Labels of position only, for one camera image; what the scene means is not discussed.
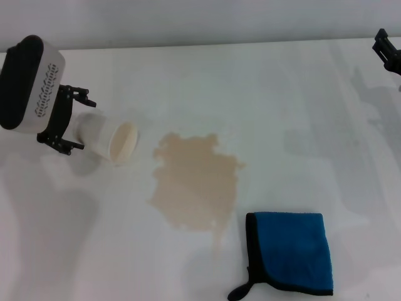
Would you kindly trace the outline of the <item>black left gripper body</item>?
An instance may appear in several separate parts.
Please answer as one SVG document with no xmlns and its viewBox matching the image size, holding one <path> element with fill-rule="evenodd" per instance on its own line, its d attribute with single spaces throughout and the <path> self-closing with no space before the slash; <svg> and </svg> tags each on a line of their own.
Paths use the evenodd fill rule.
<svg viewBox="0 0 401 301">
<path fill-rule="evenodd" d="M 73 88 L 61 85 L 56 95 L 49 124 L 46 128 L 48 140 L 60 140 L 66 132 L 71 120 L 73 109 Z"/>
</svg>

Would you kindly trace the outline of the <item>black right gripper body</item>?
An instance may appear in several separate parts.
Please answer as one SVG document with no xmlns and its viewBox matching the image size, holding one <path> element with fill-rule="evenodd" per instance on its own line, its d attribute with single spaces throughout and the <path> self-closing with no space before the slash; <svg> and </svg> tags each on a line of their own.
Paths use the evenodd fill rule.
<svg viewBox="0 0 401 301">
<path fill-rule="evenodd" d="M 387 57 L 387 71 L 401 75 L 400 72 L 400 50 L 391 49 Z"/>
</svg>

